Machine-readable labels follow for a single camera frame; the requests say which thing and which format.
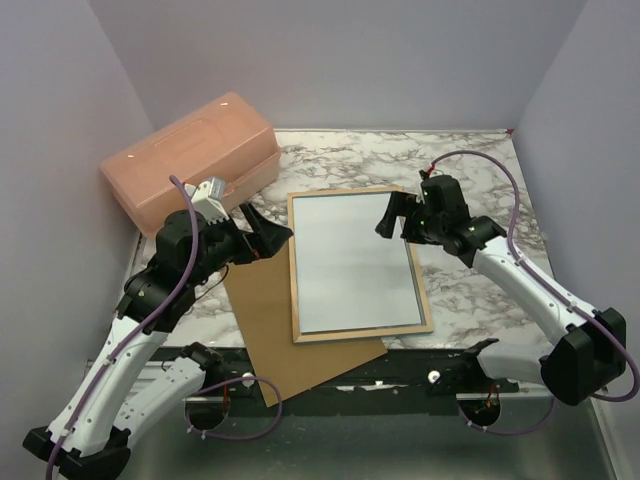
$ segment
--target marble countertop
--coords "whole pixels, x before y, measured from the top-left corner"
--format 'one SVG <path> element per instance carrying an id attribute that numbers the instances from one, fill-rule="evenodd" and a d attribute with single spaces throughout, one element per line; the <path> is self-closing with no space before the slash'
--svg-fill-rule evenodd
<path id="1" fill-rule="evenodd" d="M 516 243 L 542 269 L 551 273 L 511 138 L 504 132 L 381 133 L 354 131 L 281 131 L 281 172 L 277 181 L 251 201 L 269 219 L 287 223 L 287 193 L 320 189 L 397 185 L 416 191 L 418 170 L 443 153 L 472 149 L 503 161 L 522 190 Z M 462 186 L 472 215 L 488 215 L 506 227 L 513 192 L 504 174 L 486 160 L 453 157 L 442 162 L 442 173 Z M 154 253 L 143 240 L 133 271 Z M 435 324 L 431 334 L 385 338 L 389 348 L 464 348 L 487 337 L 516 344 L 544 344 L 546 338 L 513 300 L 488 279 L 468 269 L 441 247 L 418 246 L 420 264 Z M 219 279 L 199 287 L 206 292 Z M 199 341 L 216 347 L 242 347 L 244 341 L 223 285 L 209 291 L 169 335 L 165 346 Z"/>

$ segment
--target brown cardboard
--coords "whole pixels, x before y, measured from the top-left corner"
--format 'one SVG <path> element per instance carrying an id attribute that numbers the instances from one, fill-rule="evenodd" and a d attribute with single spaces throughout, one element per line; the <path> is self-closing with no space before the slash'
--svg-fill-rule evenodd
<path id="1" fill-rule="evenodd" d="M 283 399 L 315 387 L 387 352 L 382 340 L 295 345 L 291 334 L 289 250 L 250 265 L 234 265 L 224 282 L 256 375 Z M 260 385 L 268 407 L 273 390 Z"/>

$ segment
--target purple cable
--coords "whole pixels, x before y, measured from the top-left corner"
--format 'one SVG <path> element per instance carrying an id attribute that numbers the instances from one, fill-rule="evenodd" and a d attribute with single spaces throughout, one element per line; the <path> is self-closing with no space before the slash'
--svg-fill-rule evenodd
<path id="1" fill-rule="evenodd" d="M 551 407 L 549 408 L 549 411 L 543 417 L 542 420 L 540 420 L 535 425 L 531 425 L 530 427 L 525 428 L 524 430 L 514 430 L 514 431 L 491 430 L 489 428 L 481 427 L 480 425 L 477 425 L 473 423 L 471 420 L 469 420 L 469 417 L 465 415 L 464 411 L 462 410 L 462 407 L 460 407 L 459 405 L 458 405 L 458 413 L 464 419 L 464 421 L 467 422 L 467 425 L 470 428 L 473 428 L 474 430 L 478 430 L 483 433 L 489 433 L 491 435 L 499 435 L 501 437 L 513 437 L 516 435 L 527 435 L 528 433 L 533 433 L 536 430 L 539 430 L 542 427 L 544 427 L 547 423 L 549 423 L 549 421 L 551 420 L 551 417 L 553 417 L 553 413 L 556 411 L 557 406 L 558 406 L 558 399 L 553 397 L 551 400 Z"/>
<path id="2" fill-rule="evenodd" d="M 220 387 L 224 387 L 225 385 L 233 385 L 234 383 L 245 382 L 247 380 L 249 380 L 249 381 L 250 380 L 254 380 L 256 382 L 266 383 L 271 388 L 273 388 L 273 391 L 275 392 L 276 397 L 278 397 L 278 412 L 276 413 L 276 417 L 273 419 L 273 422 L 271 422 L 271 425 L 269 425 L 267 428 L 265 428 L 261 432 L 252 433 L 251 435 L 223 435 L 222 433 L 215 433 L 215 432 L 207 432 L 207 431 L 204 431 L 204 430 L 198 430 L 191 423 L 191 417 L 189 416 L 189 412 L 187 412 L 186 415 L 185 415 L 185 418 L 187 419 L 187 423 L 189 424 L 188 432 L 194 431 L 194 432 L 199 433 L 200 435 L 204 435 L 204 436 L 209 437 L 209 438 L 218 438 L 220 440 L 255 440 L 256 438 L 263 437 L 264 435 L 269 433 L 271 430 L 276 428 L 276 425 L 278 425 L 278 422 L 280 422 L 280 419 L 282 418 L 282 395 L 280 395 L 280 390 L 278 390 L 278 388 L 275 386 L 275 384 L 271 380 L 269 380 L 267 378 L 264 378 L 264 377 L 248 377 L 248 376 L 247 377 L 232 378 L 230 380 L 225 380 L 224 382 L 220 382 L 220 383 L 217 383 L 215 385 L 212 385 L 211 387 L 203 388 L 202 390 L 194 393 L 194 395 L 202 395 L 202 394 L 211 392 L 212 390 L 216 390 L 216 389 L 218 389 Z"/>
<path id="3" fill-rule="evenodd" d="M 180 183 L 180 180 L 178 180 L 173 175 L 169 177 L 169 180 L 171 181 L 171 183 L 173 183 L 176 186 L 176 188 L 180 191 L 180 194 L 184 198 L 187 204 L 187 210 L 189 212 L 189 220 L 191 221 L 191 236 L 192 236 L 191 254 L 189 255 L 189 261 L 187 262 L 187 266 L 185 267 L 184 272 L 182 273 L 182 277 L 180 277 L 180 280 L 178 281 L 176 286 L 173 288 L 171 293 L 167 296 L 167 298 L 165 298 L 164 301 L 160 305 L 158 305 L 158 307 L 153 312 L 151 312 L 142 322 L 140 322 L 140 325 L 138 325 L 134 330 L 131 331 L 131 333 L 129 333 L 129 335 L 127 335 L 124 339 L 122 339 L 122 341 L 118 343 L 118 345 L 107 356 L 107 360 L 110 363 L 107 365 L 103 364 L 100 367 L 100 369 L 96 372 L 96 375 L 93 377 L 93 379 L 89 383 L 89 386 L 85 390 L 84 394 L 82 395 L 82 397 L 80 397 L 80 400 L 78 401 L 78 405 L 76 405 L 75 410 L 73 410 L 73 413 L 69 417 L 69 421 L 65 424 L 64 430 L 68 432 L 72 432 L 73 426 L 76 424 L 76 421 L 80 416 L 80 413 L 82 413 L 82 409 L 85 407 L 85 405 L 89 401 L 89 398 L 91 398 L 91 394 L 94 392 L 94 390 L 100 383 L 100 380 L 102 380 L 102 377 L 104 376 L 105 372 L 109 369 L 111 365 L 115 363 L 116 357 L 127 347 L 127 345 L 131 342 L 131 340 L 133 340 L 136 337 L 136 335 L 138 335 L 144 328 L 147 327 L 147 325 L 149 325 L 156 318 L 158 318 L 158 316 L 164 311 L 164 309 L 167 308 L 167 306 L 176 298 L 178 293 L 180 293 L 180 290 L 182 290 L 182 288 L 187 283 L 187 280 L 191 275 L 191 271 L 193 270 L 193 266 L 196 263 L 196 256 L 198 254 L 198 221 L 196 219 L 196 211 L 193 208 L 193 204 L 191 203 L 191 198 L 189 197 L 189 194 L 184 189 L 184 186 L 182 185 L 182 183 Z M 66 439 L 67 439 L 67 435 L 60 435 L 60 437 L 58 438 L 58 441 L 53 446 L 53 450 L 51 451 L 51 455 L 49 456 L 49 461 L 47 462 L 47 470 L 45 473 L 46 480 L 53 480 L 53 468 L 55 466 L 55 461 Z"/>

